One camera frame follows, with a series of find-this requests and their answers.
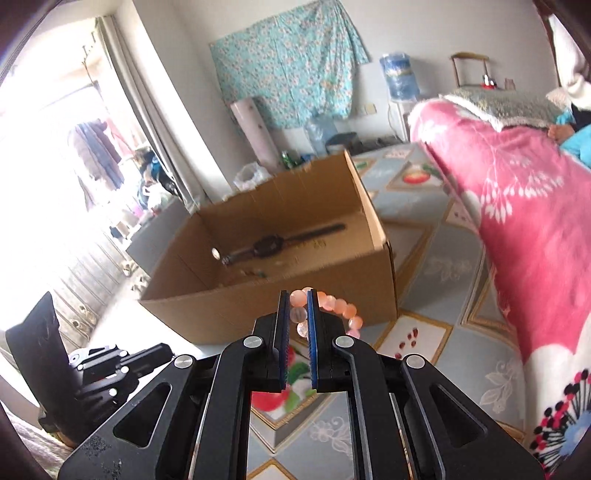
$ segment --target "patterned floor tile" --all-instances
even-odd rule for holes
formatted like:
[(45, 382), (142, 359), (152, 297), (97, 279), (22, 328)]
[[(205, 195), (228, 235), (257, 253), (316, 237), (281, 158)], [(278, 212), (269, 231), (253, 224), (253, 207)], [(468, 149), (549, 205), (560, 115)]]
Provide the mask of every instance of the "patterned floor tile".
[(298, 480), (353, 478), (353, 449), (345, 393), (320, 408), (276, 459)]
[(432, 230), (428, 225), (411, 223), (384, 222), (383, 225), (395, 254), (396, 291), (402, 296), (426, 251)]
[(421, 164), (421, 163), (433, 163), (431, 157), (425, 153), (423, 148), (419, 145), (413, 145), (414, 148), (412, 152), (407, 157), (407, 160), (414, 164)]
[(381, 190), (402, 172), (406, 162), (396, 158), (382, 158), (363, 175), (363, 185), (367, 190)]
[(383, 336), (383, 334), (386, 331), (386, 329), (388, 328), (388, 326), (389, 326), (389, 322), (378, 323), (377, 325), (364, 326), (360, 330), (361, 339), (365, 343), (368, 343), (368, 344), (372, 345), (374, 348), (376, 348), (376, 342), (378, 341), (379, 338), (381, 338)]
[(408, 287), (402, 308), (455, 325), (472, 296), (482, 244), (462, 228), (441, 225)]
[(378, 353), (397, 359), (417, 353), (432, 364), (437, 363), (452, 327), (412, 313), (400, 313), (401, 316), (389, 325), (385, 335), (377, 341)]
[(398, 148), (393, 148), (389, 150), (387, 153), (384, 154), (384, 158), (408, 158), (408, 156), (413, 152), (414, 147), (412, 146), (400, 146)]
[(518, 352), (517, 331), (505, 320), (499, 310), (497, 296), (494, 283), (487, 277), (484, 288), (475, 300), (474, 306), (462, 319), (462, 325), (500, 340)]
[(374, 198), (374, 207), (383, 221), (439, 223), (450, 199), (442, 190), (388, 192), (381, 190)]
[(249, 474), (247, 480), (297, 480), (277, 460), (271, 459)]
[(466, 211), (464, 205), (460, 202), (454, 201), (446, 215), (445, 222), (451, 225), (456, 225), (462, 228), (467, 228), (471, 232), (478, 234), (476, 226), (472, 222), (470, 215)]
[(364, 159), (354, 159), (353, 160), (353, 165), (355, 165), (355, 170), (357, 170), (357, 173), (359, 174), (360, 177), (363, 177), (363, 175), (365, 175), (365, 173), (374, 166), (374, 164), (376, 163), (376, 159), (375, 158), (364, 158)]
[(287, 388), (281, 394), (252, 394), (251, 430), (271, 453), (288, 442), (329, 396), (312, 389), (307, 345), (292, 338), (288, 362)]
[(400, 174), (386, 186), (387, 190), (427, 190), (443, 186), (441, 174), (430, 163), (408, 162)]
[(437, 368), (495, 420), (523, 431), (523, 367), (510, 346), (454, 327)]
[(268, 461), (269, 458), (271, 458), (271, 455), (268, 448), (262, 444), (262, 442), (251, 429), (248, 437), (248, 458), (246, 460), (246, 471), (250, 473), (256, 470), (263, 463)]

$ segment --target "wooden chair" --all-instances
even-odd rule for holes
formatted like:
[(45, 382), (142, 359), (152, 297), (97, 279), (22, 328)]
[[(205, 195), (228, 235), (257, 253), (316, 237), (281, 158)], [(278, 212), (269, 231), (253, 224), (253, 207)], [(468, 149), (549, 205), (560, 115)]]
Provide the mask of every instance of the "wooden chair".
[(457, 73), (456, 60), (478, 60), (478, 61), (481, 61), (484, 66), (484, 73), (485, 73), (485, 75), (488, 75), (488, 66), (486, 65), (486, 62), (490, 61), (490, 58), (487, 57), (486, 55), (480, 55), (479, 53), (471, 53), (468, 51), (460, 51), (458, 53), (454, 53), (450, 57), (450, 60), (453, 63), (453, 73), (456, 77), (456, 86), (458, 88), (461, 86), (466, 86), (466, 85), (460, 84), (460, 76)]

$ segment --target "cardboard flap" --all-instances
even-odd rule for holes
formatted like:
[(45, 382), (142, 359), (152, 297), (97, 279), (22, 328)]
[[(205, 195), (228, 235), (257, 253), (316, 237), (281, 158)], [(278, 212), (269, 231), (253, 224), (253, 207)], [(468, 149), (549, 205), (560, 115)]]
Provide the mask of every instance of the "cardboard flap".
[(193, 215), (160, 259), (143, 299), (165, 299), (215, 288), (223, 268), (212, 255), (213, 242), (203, 220)]
[(227, 254), (267, 235), (293, 235), (362, 211), (348, 163), (343, 155), (334, 155), (280, 173), (199, 215), (216, 248)]
[(388, 237), (386, 236), (382, 222), (380, 222), (378, 218), (378, 212), (375, 211), (374, 205), (371, 202), (371, 198), (369, 198), (368, 192), (365, 190), (365, 186), (363, 186), (361, 177), (359, 177), (359, 173), (351, 161), (351, 157), (347, 152), (345, 152), (345, 156), (347, 158), (347, 165), (349, 166), (351, 178), (353, 178), (359, 193), (359, 200), (363, 206), (363, 212), (367, 217), (369, 231), (371, 233), (372, 241), (374, 242), (374, 248), (380, 249), (386, 243)]
[(354, 303), (366, 325), (396, 319), (390, 251), (385, 248), (294, 278), (263, 281), (141, 304), (188, 341), (233, 342), (252, 331), (254, 321), (275, 311), (281, 290), (305, 286)]

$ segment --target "metal screw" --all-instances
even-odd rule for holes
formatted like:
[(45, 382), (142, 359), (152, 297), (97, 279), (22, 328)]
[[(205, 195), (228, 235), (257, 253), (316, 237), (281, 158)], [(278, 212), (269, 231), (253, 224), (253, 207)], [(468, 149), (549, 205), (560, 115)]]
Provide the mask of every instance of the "metal screw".
[(425, 366), (425, 359), (422, 356), (411, 355), (406, 359), (406, 363), (410, 368), (423, 368)]
[(174, 359), (174, 366), (176, 368), (188, 368), (193, 364), (193, 357), (191, 355), (179, 355)]
[(253, 335), (250, 337), (246, 337), (243, 343), (246, 348), (257, 348), (262, 345), (262, 338)]
[(339, 346), (341, 348), (350, 348), (355, 343), (355, 340), (353, 340), (350, 336), (341, 335), (335, 340), (335, 343), (336, 346)]

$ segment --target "floral blue cloth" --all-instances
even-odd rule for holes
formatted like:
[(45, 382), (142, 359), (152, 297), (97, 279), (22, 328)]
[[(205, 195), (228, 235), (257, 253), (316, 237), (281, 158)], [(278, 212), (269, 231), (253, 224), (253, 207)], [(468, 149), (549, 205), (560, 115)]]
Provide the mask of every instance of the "floral blue cloth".
[(270, 128), (351, 113), (353, 77), (368, 54), (338, 0), (262, 20), (211, 45), (222, 98), (253, 97)]

